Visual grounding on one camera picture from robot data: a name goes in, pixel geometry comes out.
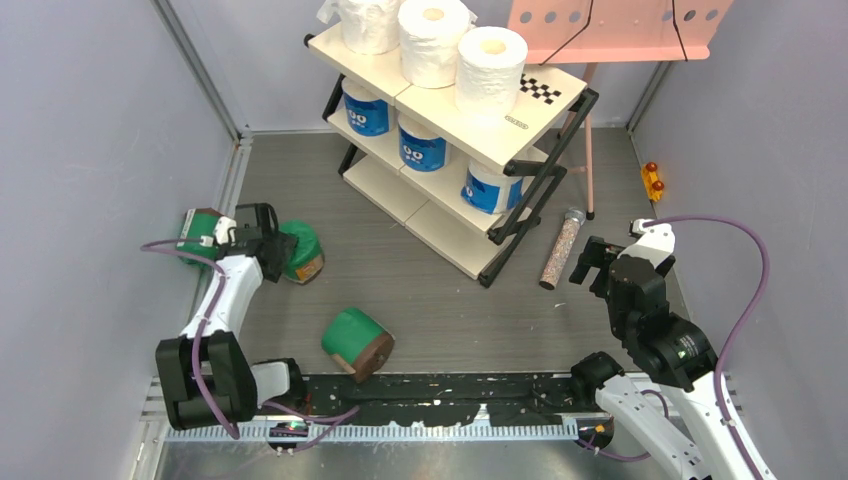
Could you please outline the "white paper towel roll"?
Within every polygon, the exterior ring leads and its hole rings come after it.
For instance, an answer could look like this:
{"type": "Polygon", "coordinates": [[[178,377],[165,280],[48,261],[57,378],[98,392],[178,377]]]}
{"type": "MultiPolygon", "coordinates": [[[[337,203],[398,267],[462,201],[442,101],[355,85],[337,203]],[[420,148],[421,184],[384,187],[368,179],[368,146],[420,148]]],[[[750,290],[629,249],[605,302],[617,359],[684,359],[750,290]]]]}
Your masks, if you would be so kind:
{"type": "Polygon", "coordinates": [[[414,86],[440,89],[455,83],[462,37],[477,15],[462,1],[409,0],[399,8],[401,69],[414,86]]]}
{"type": "Polygon", "coordinates": [[[478,118],[501,118],[517,101],[528,55],[525,39],[504,27],[475,27],[459,42],[457,109],[478,118]]]}
{"type": "Polygon", "coordinates": [[[328,24],[334,15],[341,23],[345,46],[363,55],[380,55],[399,46],[399,0],[327,0],[316,18],[328,24]]]}

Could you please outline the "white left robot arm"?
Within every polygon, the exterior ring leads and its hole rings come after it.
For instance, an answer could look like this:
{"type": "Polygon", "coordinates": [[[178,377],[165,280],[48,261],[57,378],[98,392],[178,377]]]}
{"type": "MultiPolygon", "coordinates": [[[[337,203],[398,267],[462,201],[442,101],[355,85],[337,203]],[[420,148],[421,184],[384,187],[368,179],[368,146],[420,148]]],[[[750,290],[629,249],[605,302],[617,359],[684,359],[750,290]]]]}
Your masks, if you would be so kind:
{"type": "Polygon", "coordinates": [[[268,203],[241,204],[227,216],[190,209],[175,239],[142,245],[144,252],[205,265],[211,279],[190,322],[155,351],[165,410],[176,430],[221,427],[239,439],[269,400],[280,412],[298,412],[307,389],[291,358],[250,364],[239,343],[249,304],[265,282],[278,282],[297,239],[281,231],[268,203]]]}

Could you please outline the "glitter microphone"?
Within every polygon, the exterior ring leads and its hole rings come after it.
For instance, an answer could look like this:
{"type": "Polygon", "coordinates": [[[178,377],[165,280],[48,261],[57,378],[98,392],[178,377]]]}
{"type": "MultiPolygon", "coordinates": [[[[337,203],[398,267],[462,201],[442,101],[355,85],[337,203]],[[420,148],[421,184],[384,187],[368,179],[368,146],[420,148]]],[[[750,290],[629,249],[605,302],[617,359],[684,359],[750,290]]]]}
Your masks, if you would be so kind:
{"type": "Polygon", "coordinates": [[[557,287],[579,230],[585,221],[586,213],[581,209],[570,208],[565,213],[563,224],[539,279],[539,285],[542,288],[554,290],[557,287]]]}

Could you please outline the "green package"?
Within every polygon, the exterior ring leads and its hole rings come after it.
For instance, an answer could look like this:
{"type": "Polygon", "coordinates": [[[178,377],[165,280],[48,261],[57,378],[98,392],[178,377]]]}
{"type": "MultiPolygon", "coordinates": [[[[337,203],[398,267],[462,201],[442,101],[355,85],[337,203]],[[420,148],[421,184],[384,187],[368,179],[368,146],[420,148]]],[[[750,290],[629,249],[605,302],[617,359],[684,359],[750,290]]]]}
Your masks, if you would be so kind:
{"type": "Polygon", "coordinates": [[[223,214],[213,208],[192,208],[185,220],[176,250],[214,261],[217,256],[215,228],[223,214]]]}
{"type": "Polygon", "coordinates": [[[323,351],[357,384],[368,380],[387,362],[395,337],[358,308],[340,312],[324,331],[323,351]]]}
{"type": "Polygon", "coordinates": [[[301,285],[311,282],[325,265],[324,251],[317,232],[301,220],[286,221],[279,226],[279,230],[296,240],[284,271],[286,278],[301,285]]]}

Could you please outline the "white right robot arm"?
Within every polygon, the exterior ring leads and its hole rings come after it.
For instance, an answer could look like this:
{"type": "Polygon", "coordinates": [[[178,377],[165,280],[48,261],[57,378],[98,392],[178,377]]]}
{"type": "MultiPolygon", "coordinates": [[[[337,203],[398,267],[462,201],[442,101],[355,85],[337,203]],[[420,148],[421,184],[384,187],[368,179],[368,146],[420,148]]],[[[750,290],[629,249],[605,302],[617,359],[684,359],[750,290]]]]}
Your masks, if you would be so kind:
{"type": "Polygon", "coordinates": [[[569,277],[607,305],[610,328],[633,363],[656,384],[685,422],[681,432],[649,406],[634,380],[607,353],[596,352],[571,370],[571,397],[584,410],[609,413],[674,479],[772,479],[739,413],[706,334],[674,313],[665,277],[674,263],[674,234],[651,228],[622,247],[592,236],[569,277]]]}

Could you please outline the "blue paper towel roll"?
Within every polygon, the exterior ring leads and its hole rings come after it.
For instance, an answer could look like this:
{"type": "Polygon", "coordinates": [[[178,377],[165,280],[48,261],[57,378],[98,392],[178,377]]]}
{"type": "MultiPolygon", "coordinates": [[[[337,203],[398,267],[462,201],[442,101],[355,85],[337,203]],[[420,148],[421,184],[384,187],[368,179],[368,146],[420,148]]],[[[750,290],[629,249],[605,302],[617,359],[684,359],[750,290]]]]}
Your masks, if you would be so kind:
{"type": "Polygon", "coordinates": [[[350,128],[362,136],[387,134],[397,124],[395,109],[349,77],[342,80],[342,92],[350,128]]]}
{"type": "Polygon", "coordinates": [[[399,157],[407,167],[434,172],[450,163],[451,146],[443,137],[406,114],[399,115],[398,128],[399,157]]]}
{"type": "Polygon", "coordinates": [[[470,160],[460,195],[477,210],[502,214],[518,205],[523,195],[523,182],[521,176],[497,173],[477,160],[470,160]]]}

